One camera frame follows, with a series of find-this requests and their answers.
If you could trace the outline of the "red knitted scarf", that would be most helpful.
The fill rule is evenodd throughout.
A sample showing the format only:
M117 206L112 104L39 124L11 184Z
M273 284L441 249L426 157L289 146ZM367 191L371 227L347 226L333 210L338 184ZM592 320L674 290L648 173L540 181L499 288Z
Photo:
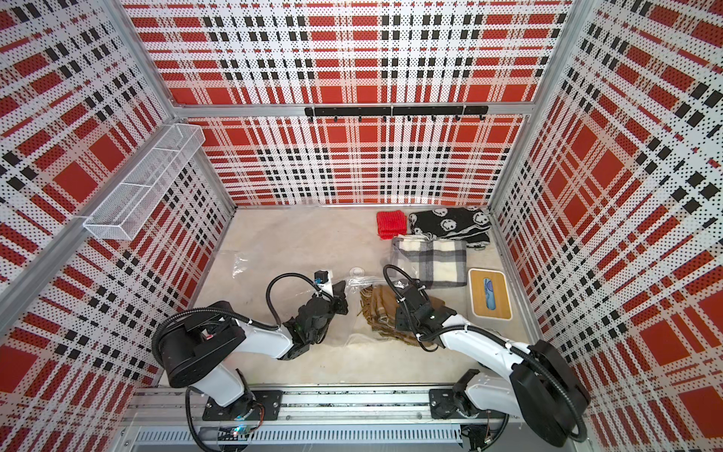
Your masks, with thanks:
M383 240L391 240L408 233L407 216L401 210L378 212L376 220L378 236Z

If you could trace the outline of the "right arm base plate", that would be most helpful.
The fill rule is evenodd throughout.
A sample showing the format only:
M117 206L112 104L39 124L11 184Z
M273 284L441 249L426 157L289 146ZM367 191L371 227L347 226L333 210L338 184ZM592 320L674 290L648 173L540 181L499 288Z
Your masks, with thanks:
M465 414L460 408L455 393L451 388L429 390L430 415L435 420L462 420L482 422L487 420L502 420L506 417L502 412L492 410L479 410L472 408Z

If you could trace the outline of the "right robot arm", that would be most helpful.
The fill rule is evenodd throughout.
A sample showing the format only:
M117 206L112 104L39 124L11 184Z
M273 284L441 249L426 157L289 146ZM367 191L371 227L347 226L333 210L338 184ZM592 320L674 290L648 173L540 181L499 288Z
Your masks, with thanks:
M419 282L392 282L399 331L424 350L433 345L474 359L495 374L468 370L453 386L446 410L474 418L485 411L523 419L551 446L589 438L584 413L590 395L555 347L513 341L478 327L455 310L435 305Z

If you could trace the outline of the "grey white plaid scarf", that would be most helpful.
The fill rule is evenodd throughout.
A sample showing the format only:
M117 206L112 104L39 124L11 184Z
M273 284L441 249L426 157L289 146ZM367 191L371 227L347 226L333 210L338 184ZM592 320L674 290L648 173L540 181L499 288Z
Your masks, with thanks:
M392 240L391 264L418 279L426 288L467 284L467 247L461 241L404 235Z

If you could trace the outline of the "black smiley pattern scarf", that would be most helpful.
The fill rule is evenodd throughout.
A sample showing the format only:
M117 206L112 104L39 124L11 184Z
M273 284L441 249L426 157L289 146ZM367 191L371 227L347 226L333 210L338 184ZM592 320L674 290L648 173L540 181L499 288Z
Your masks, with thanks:
M478 207L441 207L408 215L410 231L430 240L465 242L468 248L484 249L490 243L491 221Z

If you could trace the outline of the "clear plastic vacuum bag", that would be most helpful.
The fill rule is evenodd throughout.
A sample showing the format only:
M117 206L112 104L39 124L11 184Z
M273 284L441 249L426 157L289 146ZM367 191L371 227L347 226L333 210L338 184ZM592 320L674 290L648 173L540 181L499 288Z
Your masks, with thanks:
M265 290L265 302L275 321L272 329L276 333L284 331L290 333L295 343L292 350L284 357L292 359L308 350L310 346L322 343L329 332L333 318L348 314L346 293L355 290L361 297L361 313L372 331L384 337L426 348L427 345L420 340L425 335L425 327L412 315L414 302L412 296L406 292L416 289L420 291L419 303L425 314L436 307L444 306L444 303L432 302L426 294L425 286L400 267L387 265L383 269L383 275L386 282L384 286L370 284L360 278L340 280L335 283L327 270L316 271L314 278L297 272L286 272L272 279ZM312 292L307 303L297 310L297 315L282 322L271 295L275 284L288 278L306 282L312 288Z

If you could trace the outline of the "brown knitted scarf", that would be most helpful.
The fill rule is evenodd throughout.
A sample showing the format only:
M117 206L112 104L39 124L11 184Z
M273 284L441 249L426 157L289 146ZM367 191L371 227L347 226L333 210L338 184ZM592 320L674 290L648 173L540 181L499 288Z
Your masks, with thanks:
M373 331L411 346L419 345L412 333L395 329L398 303L389 286L367 286L360 291L360 297L361 313Z

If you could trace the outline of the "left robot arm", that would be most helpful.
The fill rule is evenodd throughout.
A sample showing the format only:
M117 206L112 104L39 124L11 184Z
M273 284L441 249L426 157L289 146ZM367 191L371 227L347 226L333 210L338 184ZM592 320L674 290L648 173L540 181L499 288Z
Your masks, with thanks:
M234 353L294 360L323 342L335 316L348 314L346 283L324 282L297 315L269 326L235 312L227 301L171 316L152 337L154 359L173 388L197 390L208 397L205 420L246 417L260 405L243 374L224 361Z

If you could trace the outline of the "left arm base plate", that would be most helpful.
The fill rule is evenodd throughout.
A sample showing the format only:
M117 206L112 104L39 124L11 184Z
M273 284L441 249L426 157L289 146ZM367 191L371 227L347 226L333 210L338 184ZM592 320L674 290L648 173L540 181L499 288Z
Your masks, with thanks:
M283 391L262 390L243 395L227 407L209 397L203 412L203 421L275 421L282 406Z

